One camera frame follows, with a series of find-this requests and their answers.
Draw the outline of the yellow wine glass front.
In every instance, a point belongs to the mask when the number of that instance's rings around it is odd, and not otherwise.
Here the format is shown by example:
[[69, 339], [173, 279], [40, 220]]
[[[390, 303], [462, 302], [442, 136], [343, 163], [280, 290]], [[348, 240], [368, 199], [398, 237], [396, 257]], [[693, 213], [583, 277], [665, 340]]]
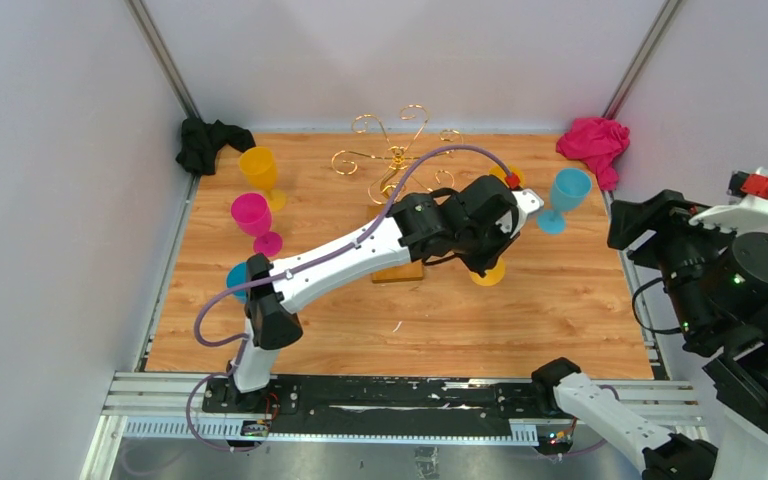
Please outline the yellow wine glass front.
[[470, 272], [471, 280], [479, 286], [492, 287], [502, 281], [506, 274], [506, 264], [502, 258], [499, 258], [494, 267], [484, 271], [484, 274]]

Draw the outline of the teal wine glass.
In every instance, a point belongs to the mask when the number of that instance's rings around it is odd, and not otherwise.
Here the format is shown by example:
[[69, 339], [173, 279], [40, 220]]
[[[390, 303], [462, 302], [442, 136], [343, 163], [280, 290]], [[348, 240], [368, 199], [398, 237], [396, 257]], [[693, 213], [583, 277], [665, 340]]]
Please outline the teal wine glass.
[[549, 208], [537, 218], [539, 229], [547, 234], [560, 234], [566, 228], [565, 213], [578, 208], [592, 188], [589, 175], [577, 168], [564, 168], [554, 178], [549, 192]]
[[[238, 285], [244, 284], [247, 281], [247, 264], [245, 262], [238, 263], [232, 267], [226, 275], [226, 288], [231, 289]], [[247, 301], [247, 293], [245, 290], [237, 290], [232, 296], [241, 304], [245, 304]]]

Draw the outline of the yellow wine glass taken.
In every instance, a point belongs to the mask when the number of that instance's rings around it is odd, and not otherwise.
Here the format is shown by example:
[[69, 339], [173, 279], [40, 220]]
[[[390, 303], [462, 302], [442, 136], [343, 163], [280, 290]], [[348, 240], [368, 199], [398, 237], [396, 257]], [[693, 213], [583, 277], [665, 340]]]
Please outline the yellow wine glass taken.
[[280, 211], [285, 207], [285, 192], [275, 188], [277, 167], [272, 150], [262, 146], [252, 147], [240, 155], [238, 166], [249, 184], [264, 194], [272, 211]]

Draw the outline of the pink wine glass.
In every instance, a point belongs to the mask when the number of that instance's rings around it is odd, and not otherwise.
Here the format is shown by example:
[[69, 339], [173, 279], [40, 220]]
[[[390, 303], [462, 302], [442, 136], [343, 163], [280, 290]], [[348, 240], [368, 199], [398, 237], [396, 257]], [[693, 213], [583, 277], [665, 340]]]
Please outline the pink wine glass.
[[239, 195], [231, 204], [230, 214], [238, 228], [253, 238], [255, 253], [267, 257], [280, 253], [283, 238], [272, 230], [272, 212], [264, 196], [254, 192]]

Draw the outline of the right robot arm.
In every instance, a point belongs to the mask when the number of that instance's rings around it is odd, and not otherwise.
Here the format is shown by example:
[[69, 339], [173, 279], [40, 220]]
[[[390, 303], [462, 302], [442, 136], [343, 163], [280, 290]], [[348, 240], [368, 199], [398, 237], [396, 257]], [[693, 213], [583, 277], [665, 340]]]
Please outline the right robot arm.
[[768, 199], [706, 206], [665, 190], [616, 200], [607, 243], [659, 271], [684, 350], [705, 359], [723, 440], [652, 424], [566, 358], [532, 374], [535, 411], [583, 421], [645, 479], [768, 479]]

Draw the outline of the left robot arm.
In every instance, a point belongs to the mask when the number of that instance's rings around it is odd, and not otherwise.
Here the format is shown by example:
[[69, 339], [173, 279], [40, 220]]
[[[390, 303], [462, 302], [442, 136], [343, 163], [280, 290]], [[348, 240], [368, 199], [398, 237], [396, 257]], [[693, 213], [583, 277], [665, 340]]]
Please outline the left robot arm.
[[485, 276], [540, 206], [530, 192], [484, 175], [461, 191], [411, 193], [359, 229], [295, 257], [247, 262], [245, 340], [231, 364], [228, 400], [258, 411], [281, 349], [298, 341], [300, 312], [314, 300], [374, 272], [435, 257], [460, 260]]

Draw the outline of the wooden rack base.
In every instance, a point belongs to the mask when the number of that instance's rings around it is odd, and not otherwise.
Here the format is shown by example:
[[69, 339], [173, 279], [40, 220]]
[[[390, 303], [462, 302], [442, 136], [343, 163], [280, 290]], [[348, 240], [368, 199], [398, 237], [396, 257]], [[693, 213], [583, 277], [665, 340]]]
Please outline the wooden rack base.
[[424, 279], [424, 267], [421, 263], [411, 263], [380, 270], [371, 275], [376, 284], [421, 281]]

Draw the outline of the pink cloth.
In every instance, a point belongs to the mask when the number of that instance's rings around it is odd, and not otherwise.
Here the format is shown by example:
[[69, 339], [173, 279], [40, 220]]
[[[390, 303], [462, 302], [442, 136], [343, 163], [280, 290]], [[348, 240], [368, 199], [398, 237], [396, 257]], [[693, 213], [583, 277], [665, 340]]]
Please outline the pink cloth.
[[601, 117], [575, 119], [556, 143], [556, 152], [568, 160], [582, 162], [594, 175], [602, 191], [614, 191], [620, 176], [614, 161], [630, 145], [630, 129]]

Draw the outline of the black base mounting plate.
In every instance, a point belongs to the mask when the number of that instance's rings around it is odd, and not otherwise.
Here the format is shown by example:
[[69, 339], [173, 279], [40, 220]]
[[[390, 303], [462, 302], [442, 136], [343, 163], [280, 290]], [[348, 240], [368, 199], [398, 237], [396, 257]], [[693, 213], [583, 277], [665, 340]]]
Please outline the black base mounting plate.
[[261, 389], [208, 381], [199, 411], [263, 414], [282, 434], [501, 437], [515, 420], [572, 418], [530, 382], [465, 378], [279, 375]]

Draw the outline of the black cloth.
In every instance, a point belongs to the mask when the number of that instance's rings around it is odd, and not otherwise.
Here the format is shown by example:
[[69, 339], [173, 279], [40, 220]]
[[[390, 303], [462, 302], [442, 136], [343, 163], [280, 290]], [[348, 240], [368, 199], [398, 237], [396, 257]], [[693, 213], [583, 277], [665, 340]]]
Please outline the black cloth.
[[206, 123], [198, 118], [187, 118], [180, 127], [180, 151], [176, 163], [189, 174], [213, 176], [217, 172], [217, 155], [226, 146], [245, 153], [256, 142], [251, 131], [219, 120]]

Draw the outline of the right corner frame post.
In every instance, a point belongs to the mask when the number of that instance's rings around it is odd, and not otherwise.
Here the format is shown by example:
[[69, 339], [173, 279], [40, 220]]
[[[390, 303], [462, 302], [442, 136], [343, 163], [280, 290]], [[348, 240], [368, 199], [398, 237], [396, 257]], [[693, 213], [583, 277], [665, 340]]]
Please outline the right corner frame post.
[[617, 118], [622, 107], [631, 95], [636, 82], [655, 54], [659, 44], [667, 35], [667, 32], [684, 4], [684, 0], [665, 0], [662, 2], [651, 26], [647, 30], [603, 111], [603, 118], [609, 120], [615, 120]]

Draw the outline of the corner frame post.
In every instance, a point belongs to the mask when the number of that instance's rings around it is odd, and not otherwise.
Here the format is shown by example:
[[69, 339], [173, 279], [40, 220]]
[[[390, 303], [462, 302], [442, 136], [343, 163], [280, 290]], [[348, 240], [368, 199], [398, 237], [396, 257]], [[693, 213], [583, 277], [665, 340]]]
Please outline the corner frame post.
[[631, 95], [636, 82], [655, 54], [659, 44], [667, 35], [667, 32], [684, 4], [684, 0], [665, 0], [662, 2], [651, 26], [647, 30], [603, 111], [603, 118], [609, 120], [615, 120], [617, 118], [622, 107]]
[[143, 0], [125, 0], [124, 3], [186, 116], [188, 118], [200, 118], [199, 109], [149, 11], [147, 3]]

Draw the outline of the left corner frame post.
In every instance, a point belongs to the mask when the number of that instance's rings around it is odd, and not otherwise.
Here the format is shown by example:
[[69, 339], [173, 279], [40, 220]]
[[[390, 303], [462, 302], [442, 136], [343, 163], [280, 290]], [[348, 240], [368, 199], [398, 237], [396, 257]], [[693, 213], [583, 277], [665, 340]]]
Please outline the left corner frame post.
[[124, 3], [186, 116], [188, 118], [200, 118], [199, 109], [149, 11], [147, 3], [143, 0], [125, 0]]

